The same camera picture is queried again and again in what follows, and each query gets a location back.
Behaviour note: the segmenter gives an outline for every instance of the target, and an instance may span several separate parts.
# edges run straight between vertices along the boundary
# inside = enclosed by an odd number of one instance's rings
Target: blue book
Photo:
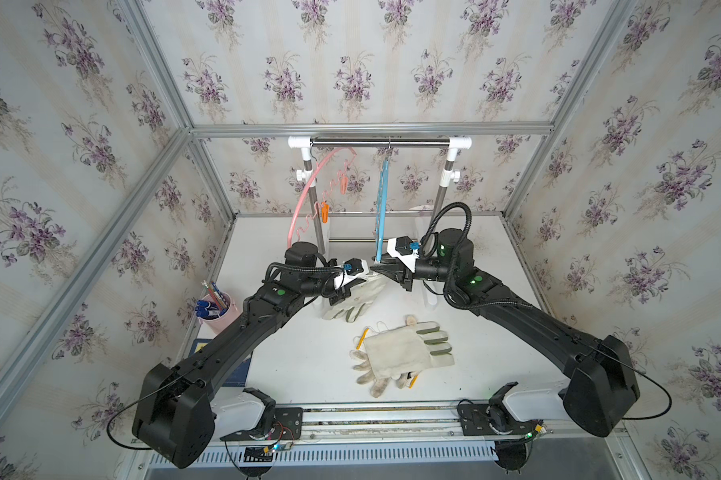
[[[209,343],[210,339],[195,339],[192,343],[192,352],[197,353],[201,348]],[[246,386],[246,379],[248,378],[248,368],[251,366],[251,355],[249,355],[243,363],[238,365],[238,368],[232,371],[229,377],[224,380],[222,386]]]

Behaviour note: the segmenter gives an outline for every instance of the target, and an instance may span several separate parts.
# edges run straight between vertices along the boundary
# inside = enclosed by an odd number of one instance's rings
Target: work glove
[[[362,361],[353,368],[367,372],[357,382],[373,382],[374,398],[382,395],[392,378],[398,388],[411,387],[422,370],[454,364],[448,335],[440,325],[418,323],[414,316],[408,316],[406,326],[365,339],[364,345],[365,352],[353,350],[350,356]]]

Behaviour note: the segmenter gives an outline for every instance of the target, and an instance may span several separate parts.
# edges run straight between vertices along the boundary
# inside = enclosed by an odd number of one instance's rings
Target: vent grille
[[[230,446],[230,453],[240,467],[375,465],[381,463],[478,462],[497,460],[494,442],[401,442],[352,445],[297,445],[289,451],[276,452],[270,462],[245,462],[244,447]],[[231,466],[223,446],[207,447],[191,467]],[[157,453],[152,454],[150,468],[174,466]]]

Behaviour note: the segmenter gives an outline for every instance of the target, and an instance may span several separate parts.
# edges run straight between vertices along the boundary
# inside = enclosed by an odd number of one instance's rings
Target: pen holder
[[[235,319],[240,316],[240,309],[238,308],[238,305],[236,305],[235,302],[232,302],[230,300],[230,296],[227,293],[222,292],[221,294],[222,297],[224,297],[224,302],[228,304],[227,312],[224,312],[223,315],[220,315],[217,318],[211,320],[204,320],[201,317],[198,317],[199,322],[207,323],[208,326],[211,327],[212,331],[216,334],[219,334],[222,330],[226,329],[232,322],[235,321]],[[202,300],[215,303],[211,295],[204,296]]]

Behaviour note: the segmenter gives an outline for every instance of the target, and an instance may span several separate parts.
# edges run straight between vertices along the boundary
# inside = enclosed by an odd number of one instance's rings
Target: white table
[[[437,230],[459,227],[463,216],[444,217]],[[290,218],[245,217],[235,225],[230,247],[221,267],[217,284],[238,302],[260,286],[267,265],[283,260]],[[372,216],[332,217],[332,237],[371,237]],[[387,218],[385,237],[417,237],[411,216]],[[509,237],[498,216],[474,216],[469,238],[475,244],[475,264],[500,278],[528,302],[537,304],[515,255]],[[310,228],[303,240],[314,241]],[[340,262],[352,257],[369,259],[373,244],[330,244],[329,254]],[[390,282],[374,304],[355,323],[323,320],[309,306],[288,324],[263,341],[254,351],[247,386],[266,392],[279,404],[359,403],[359,402],[433,402],[460,398],[489,398],[507,382],[522,383],[565,379],[541,353],[526,345],[504,328],[470,312],[452,309],[442,300],[434,310],[423,306],[421,282],[411,293]],[[404,325],[407,315],[421,322],[436,321],[449,333],[455,365],[426,370],[413,389],[387,387],[380,398],[373,398],[369,386],[356,383],[362,372],[348,353],[353,338],[365,326],[375,328],[381,321],[389,328]],[[198,335],[213,334],[202,327]]]

